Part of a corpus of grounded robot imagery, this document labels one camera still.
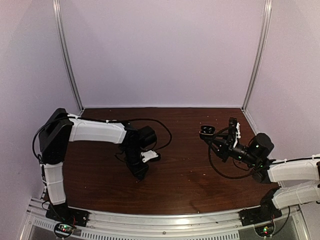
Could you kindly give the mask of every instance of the purple wall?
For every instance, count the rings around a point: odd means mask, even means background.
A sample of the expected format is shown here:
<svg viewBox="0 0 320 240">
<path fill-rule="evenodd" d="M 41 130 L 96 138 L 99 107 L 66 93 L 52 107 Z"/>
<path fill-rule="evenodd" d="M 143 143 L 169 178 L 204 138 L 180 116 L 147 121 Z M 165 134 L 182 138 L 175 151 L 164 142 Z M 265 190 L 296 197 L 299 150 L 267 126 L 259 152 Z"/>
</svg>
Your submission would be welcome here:
<svg viewBox="0 0 320 240">
<path fill-rule="evenodd" d="M 271 137 L 274 158 L 320 153 L 319 13 L 320 2 L 315 0 L 272 4 L 269 35 L 248 111 L 257 129 Z M 305 214 L 314 223 L 308 227 L 315 240 L 319 213 L 317 207 Z"/>
<path fill-rule="evenodd" d="M 61 11 L 86 107 L 240 107 L 264 0 L 68 0 Z"/>
<path fill-rule="evenodd" d="M 0 239 L 13 240 L 31 197 L 43 190 L 33 135 L 56 108 L 77 107 L 52 1 L 2 0 L 0 32 Z"/>
</svg>

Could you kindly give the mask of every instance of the vent slot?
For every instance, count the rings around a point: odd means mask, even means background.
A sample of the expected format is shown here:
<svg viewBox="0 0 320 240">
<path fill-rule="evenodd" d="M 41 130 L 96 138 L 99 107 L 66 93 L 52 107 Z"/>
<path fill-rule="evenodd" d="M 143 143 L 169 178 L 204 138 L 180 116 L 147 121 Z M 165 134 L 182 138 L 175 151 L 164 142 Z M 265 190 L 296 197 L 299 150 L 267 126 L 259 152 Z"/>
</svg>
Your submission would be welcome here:
<svg viewBox="0 0 320 240">
<path fill-rule="evenodd" d="M 40 227 L 42 229 L 48 229 L 48 230 L 53 230 L 55 225 L 49 221 L 43 220 L 43 219 L 39 219 L 39 218 L 35 218 L 33 221 L 33 225 Z"/>
<path fill-rule="evenodd" d="M 90 230 L 82 230 L 81 231 L 81 238 L 86 240 L 149 240 L 148 237 L 128 237 L 128 236 L 114 236 L 111 234 L 105 233 L 97 233 L 92 232 Z M 152 237 L 153 240 L 163 240 L 163 237 Z M 240 240 L 239 232 L 232 231 L 227 233 L 219 233 L 219 234 L 212 234 L 210 236 L 198 236 L 193 238 L 187 237 L 170 237 L 166 238 L 170 240 Z"/>
</svg>

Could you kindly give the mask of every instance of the white plastic part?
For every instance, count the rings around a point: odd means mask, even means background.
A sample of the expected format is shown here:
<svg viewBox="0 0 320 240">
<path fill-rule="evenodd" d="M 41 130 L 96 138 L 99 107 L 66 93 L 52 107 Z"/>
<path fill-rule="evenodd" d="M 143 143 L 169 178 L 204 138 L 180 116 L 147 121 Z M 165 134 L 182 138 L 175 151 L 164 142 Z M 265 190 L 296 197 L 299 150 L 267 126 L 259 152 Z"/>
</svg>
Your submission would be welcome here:
<svg viewBox="0 0 320 240">
<path fill-rule="evenodd" d="M 151 159 L 157 158 L 159 155 L 152 150 L 141 152 L 142 162 L 146 163 Z"/>
<path fill-rule="evenodd" d="M 233 147 L 235 148 L 238 144 L 238 139 L 241 138 L 241 133 L 240 133 L 240 123 L 237 122 L 236 124 L 236 133 L 235 133 L 235 141 L 234 141 L 234 144 L 233 144 Z"/>
<path fill-rule="evenodd" d="M 63 204 L 66 202 L 64 190 L 64 176 L 62 174 L 63 163 L 55 165 L 44 164 L 45 183 L 53 205 Z"/>
<path fill-rule="evenodd" d="M 320 181 L 307 181 L 299 185 L 277 190 L 272 202 L 277 209 L 296 204 L 320 201 Z"/>
<path fill-rule="evenodd" d="M 125 127 L 121 123 L 108 123 L 78 119 L 78 116 L 69 114 L 74 123 L 71 129 L 69 142 L 73 141 L 100 141 L 121 144 L 126 136 Z"/>
<path fill-rule="evenodd" d="M 271 182 L 288 180 L 320 180 L 317 163 L 320 159 L 285 161 L 284 163 L 271 165 L 268 175 Z"/>
</svg>

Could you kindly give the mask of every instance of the wire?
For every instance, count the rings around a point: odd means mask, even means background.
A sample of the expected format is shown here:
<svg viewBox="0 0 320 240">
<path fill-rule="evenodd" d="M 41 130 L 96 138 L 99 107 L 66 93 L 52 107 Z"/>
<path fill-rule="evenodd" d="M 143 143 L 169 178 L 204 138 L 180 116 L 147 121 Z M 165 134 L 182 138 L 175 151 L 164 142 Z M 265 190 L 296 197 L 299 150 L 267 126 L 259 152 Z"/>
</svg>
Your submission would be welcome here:
<svg viewBox="0 0 320 240">
<path fill-rule="evenodd" d="M 290 217 L 290 211 L 291 211 L 290 206 L 288 206 L 288 210 L 289 210 L 288 216 L 286 217 L 286 220 L 285 220 L 285 222 L 283 223 L 282 227 L 280 227 L 280 229 L 279 229 L 277 232 L 275 232 L 274 234 L 272 234 L 272 236 L 278 234 L 278 233 L 285 227 L 285 225 L 286 225 L 286 223 L 288 222 L 289 217 Z"/>
<path fill-rule="evenodd" d="M 122 155 L 123 153 L 116 153 L 114 156 L 116 159 L 118 159 L 119 161 L 123 162 L 123 163 L 126 163 L 125 160 L 121 159 L 120 157 L 118 157 L 118 155 Z"/>
<path fill-rule="evenodd" d="M 211 149 L 212 149 L 212 142 L 210 143 L 209 145 L 209 148 L 208 148 L 208 158 L 209 158 L 209 163 L 211 165 L 211 167 L 216 171 L 217 174 L 219 174 L 220 176 L 226 178 L 226 179 L 233 179 L 233 180 L 236 180 L 236 179 L 244 179 L 244 178 L 247 178 L 259 171 L 261 171 L 263 168 L 259 168 L 258 170 L 254 171 L 252 170 L 250 173 L 248 174 L 245 174 L 245 175 L 242 175 L 242 176 L 228 176 L 228 175 L 225 175 L 223 174 L 222 172 L 220 172 L 216 166 L 214 165 L 214 163 L 212 162 L 212 158 L 211 158 Z"/>
<path fill-rule="evenodd" d="M 59 218 L 59 219 L 62 219 L 63 221 L 65 221 L 66 219 L 64 219 L 63 217 L 60 217 L 59 214 L 56 212 L 53 204 L 51 202 L 49 202 L 50 204 L 50 207 L 51 207 L 51 210 L 53 210 L 54 214 Z"/>
<path fill-rule="evenodd" d="M 158 148 L 156 148 L 154 151 L 160 150 L 160 149 L 164 149 L 167 146 L 169 146 L 169 144 L 172 141 L 172 133 L 170 132 L 169 128 L 167 128 L 167 126 L 165 124 L 163 124 L 161 121 L 157 120 L 157 119 L 153 119 L 153 118 L 133 118 L 133 119 L 127 119 L 127 120 L 114 120 L 114 121 L 109 121 L 109 123 L 123 123 L 123 122 L 138 122 L 138 121 L 151 121 L 151 122 L 156 122 L 158 124 L 160 124 L 169 134 L 169 140 L 166 144 L 164 144 L 163 146 L 160 146 Z"/>
<path fill-rule="evenodd" d="M 47 202 L 49 202 L 49 200 L 47 200 L 47 201 L 44 201 L 43 203 L 41 203 L 41 207 L 44 209 L 44 210 L 48 210 L 47 208 L 44 208 L 44 204 L 46 204 Z"/>
<path fill-rule="evenodd" d="M 230 129 L 230 127 L 225 127 L 225 128 L 223 128 L 222 130 L 218 131 L 217 133 L 215 133 L 215 134 L 212 136 L 212 140 L 215 139 L 219 134 L 222 134 L 223 132 L 225 132 L 225 131 L 227 131 L 227 130 L 229 130 L 229 129 Z M 226 179 L 232 179 L 232 180 L 244 179 L 244 178 L 247 178 L 247 177 L 249 177 L 249 176 L 251 176 L 251 175 L 253 175 L 253 174 L 255 174 L 255 173 L 257 173 L 257 172 L 259 172 L 259 171 L 261 171 L 261 170 L 263 169 L 263 168 L 260 168 L 260 165 L 259 165 L 259 166 L 257 166 L 257 168 L 259 168 L 258 170 L 256 170 L 256 171 L 252 170 L 250 173 L 245 174 L 245 175 L 242 175 L 242 176 L 228 176 L 228 175 L 225 175 L 225 174 L 223 174 L 222 172 L 220 172 L 220 171 L 216 168 L 216 166 L 214 165 L 214 163 L 213 163 L 213 161 L 212 161 L 211 150 L 212 150 L 213 152 L 215 152 L 215 149 L 213 148 L 212 144 L 213 144 L 212 141 L 210 141 L 210 142 L 208 143 L 208 146 L 209 146 L 209 147 L 208 147 L 209 163 L 210 163 L 211 167 L 216 171 L 217 174 L 219 174 L 220 176 L 222 176 L 222 177 L 224 177 L 224 178 L 226 178 Z"/>
<path fill-rule="evenodd" d="M 42 156 L 41 156 L 41 154 L 37 154 L 37 153 L 36 153 L 36 150 L 35 150 L 35 142 L 36 142 L 36 139 L 37 139 L 38 134 L 39 134 L 45 127 L 47 127 L 47 126 L 49 126 L 49 125 L 51 125 L 51 124 L 53 124 L 53 123 L 55 123 L 55 122 L 58 122 L 58 121 L 61 121 L 61 120 L 66 120 L 66 119 L 75 119 L 75 117 L 74 117 L 74 116 L 65 116 L 65 117 L 56 118 L 56 119 L 54 119 L 54 120 L 52 120 L 52 121 L 50 121 L 50 122 L 47 122 L 45 125 L 43 125 L 42 127 L 40 127 L 40 128 L 38 129 L 38 131 L 36 131 L 36 133 L 35 133 L 35 135 L 34 135 L 34 137 L 33 137 L 33 139 L 32 139 L 32 152 L 33 152 L 33 155 L 35 156 L 35 158 L 38 159 L 40 163 L 42 162 Z"/>
<path fill-rule="evenodd" d="M 288 162 L 295 162 L 295 161 L 301 161 L 301 160 L 312 160 L 312 159 L 320 159 L 320 156 L 316 156 L 314 158 L 312 158 L 312 157 L 303 157 L 303 158 L 289 159 L 289 160 L 286 160 L 286 161 L 275 162 L 275 163 L 272 163 L 271 165 L 284 164 L 284 163 L 288 163 Z"/>
<path fill-rule="evenodd" d="M 246 172 L 248 172 L 250 170 L 250 167 L 248 167 L 248 169 L 244 169 L 244 168 L 240 167 L 239 165 L 237 165 L 234 158 L 232 158 L 232 162 L 233 162 L 233 165 L 238 169 L 241 169 Z"/>
<path fill-rule="evenodd" d="M 143 148 L 141 147 L 140 149 L 141 149 L 142 152 L 148 152 L 148 151 L 150 151 L 150 150 L 155 149 L 155 147 L 157 146 L 157 143 L 158 143 L 158 140 L 155 140 L 154 145 L 153 145 L 152 148 L 150 148 L 150 149 L 143 149 Z"/>
<path fill-rule="evenodd" d="M 273 223 L 273 231 L 271 235 L 274 235 L 276 231 L 275 215 L 272 215 L 272 223 Z"/>
</svg>

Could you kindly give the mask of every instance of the aluminum frame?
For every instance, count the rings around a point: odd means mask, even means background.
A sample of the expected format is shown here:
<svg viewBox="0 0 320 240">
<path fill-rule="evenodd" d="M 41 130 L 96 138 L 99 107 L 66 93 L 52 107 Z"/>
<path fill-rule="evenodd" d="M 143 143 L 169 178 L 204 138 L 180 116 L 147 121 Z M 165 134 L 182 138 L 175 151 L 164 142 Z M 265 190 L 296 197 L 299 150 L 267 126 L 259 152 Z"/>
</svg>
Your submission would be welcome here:
<svg viewBox="0 0 320 240">
<path fill-rule="evenodd" d="M 258 72 L 261 65 L 263 52 L 266 46 L 267 36 L 270 28 L 271 15 L 272 15 L 272 0 L 265 0 L 258 49 L 255 56 L 255 61 L 254 61 L 253 70 L 251 73 L 248 90 L 246 92 L 245 99 L 241 108 L 244 112 L 247 110 L 247 107 L 248 107 L 248 104 L 252 96 L 252 92 L 254 90 L 254 86 L 258 77 Z"/>
<path fill-rule="evenodd" d="M 19 240 L 28 240 L 33 226 L 52 230 L 54 220 L 46 218 L 41 199 L 32 198 L 24 217 Z M 242 226 L 238 212 L 240 209 L 214 213 L 179 214 L 179 215 L 138 215 L 120 214 L 103 211 L 89 211 L 86 227 L 77 226 L 74 236 L 79 239 L 136 239 L 147 240 L 193 240 L 220 239 L 219 236 L 239 236 L 239 231 L 253 228 L 253 225 Z M 282 210 L 285 219 L 288 209 Z M 292 206 L 291 213 L 295 229 L 300 240 L 310 240 L 309 233 L 300 207 Z"/>
<path fill-rule="evenodd" d="M 80 99 L 80 94 L 79 94 L 79 91 L 77 88 L 74 72 L 73 72 L 72 66 L 71 66 L 70 56 L 69 56 L 68 47 L 67 47 L 67 41 L 66 41 L 66 37 L 65 37 L 64 25 L 63 25 L 63 21 L 62 21 L 60 0 L 53 0 L 52 3 L 53 3 L 53 12 L 54 12 L 54 17 L 55 17 L 55 21 L 56 21 L 56 27 L 58 30 L 58 36 L 59 36 L 59 40 L 60 40 L 60 45 L 61 45 L 62 56 L 63 56 L 63 61 L 64 61 L 66 73 L 67 73 L 67 76 L 68 76 L 68 79 L 70 82 L 71 91 L 74 96 L 76 106 L 77 106 L 78 110 L 81 112 L 84 110 L 84 106 L 83 106 L 81 99 Z"/>
</svg>

